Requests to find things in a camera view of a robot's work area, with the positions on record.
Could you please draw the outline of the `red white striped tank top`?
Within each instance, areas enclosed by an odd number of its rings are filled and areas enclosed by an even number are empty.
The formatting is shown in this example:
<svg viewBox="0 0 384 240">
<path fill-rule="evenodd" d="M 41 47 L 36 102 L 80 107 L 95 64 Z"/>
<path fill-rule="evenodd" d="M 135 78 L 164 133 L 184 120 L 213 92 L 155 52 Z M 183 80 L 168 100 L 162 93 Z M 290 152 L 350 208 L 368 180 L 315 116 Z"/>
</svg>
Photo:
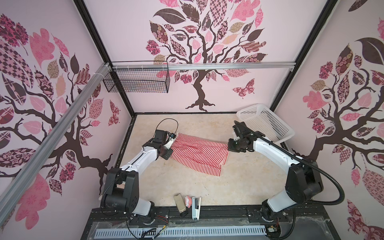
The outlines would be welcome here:
<svg viewBox="0 0 384 240">
<path fill-rule="evenodd" d="M 202 138 L 178 134 L 172 145 L 172 158 L 182 165 L 211 176 L 219 177 L 229 151 L 228 145 Z"/>
</svg>

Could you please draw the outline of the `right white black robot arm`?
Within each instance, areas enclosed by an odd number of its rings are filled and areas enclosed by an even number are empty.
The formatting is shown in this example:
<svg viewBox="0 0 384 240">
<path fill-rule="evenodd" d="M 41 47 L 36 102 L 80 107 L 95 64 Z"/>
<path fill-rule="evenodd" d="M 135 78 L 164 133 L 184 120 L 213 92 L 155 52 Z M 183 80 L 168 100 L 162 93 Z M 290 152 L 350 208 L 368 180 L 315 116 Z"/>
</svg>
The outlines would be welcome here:
<svg viewBox="0 0 384 240">
<path fill-rule="evenodd" d="M 234 153 L 257 152 L 280 167 L 286 174 L 284 190 L 263 201 L 262 218 L 271 222 L 277 213 L 305 203 L 324 189 L 321 174 L 310 163 L 296 157 L 270 141 L 261 132 L 254 132 L 244 122 L 234 121 L 235 138 L 229 139 L 228 150 Z"/>
</svg>

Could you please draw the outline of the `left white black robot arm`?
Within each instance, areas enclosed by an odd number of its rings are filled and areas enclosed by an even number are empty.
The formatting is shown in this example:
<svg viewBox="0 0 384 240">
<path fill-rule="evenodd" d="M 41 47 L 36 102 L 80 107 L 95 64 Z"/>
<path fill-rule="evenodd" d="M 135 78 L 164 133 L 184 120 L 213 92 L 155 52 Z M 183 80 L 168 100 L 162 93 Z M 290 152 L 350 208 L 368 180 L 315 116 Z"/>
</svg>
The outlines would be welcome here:
<svg viewBox="0 0 384 240">
<path fill-rule="evenodd" d="M 156 130 L 154 137 L 142 145 L 141 151 L 131 161 L 120 168 L 110 169 L 100 197 L 100 207 L 134 215 L 150 215 L 154 204 L 140 198 L 140 175 L 158 158 L 168 160 L 171 157 L 176 137 L 174 133 Z"/>
</svg>

